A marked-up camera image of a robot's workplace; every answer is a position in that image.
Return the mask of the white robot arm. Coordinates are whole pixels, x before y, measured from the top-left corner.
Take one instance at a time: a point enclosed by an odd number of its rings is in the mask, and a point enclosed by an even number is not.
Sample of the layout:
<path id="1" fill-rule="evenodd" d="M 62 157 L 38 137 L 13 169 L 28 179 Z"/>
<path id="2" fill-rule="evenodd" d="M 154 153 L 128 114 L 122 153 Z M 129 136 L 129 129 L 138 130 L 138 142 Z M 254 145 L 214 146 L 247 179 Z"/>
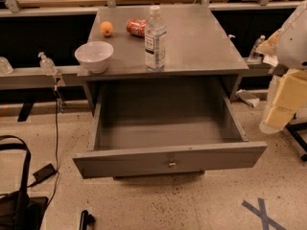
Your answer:
<path id="1" fill-rule="evenodd" d="M 281 131 L 307 104 L 307 1 L 301 2 L 295 11 L 273 34 L 278 64 L 288 68 L 282 77 L 274 76 L 269 85 L 267 105 L 259 125 L 263 133 Z"/>

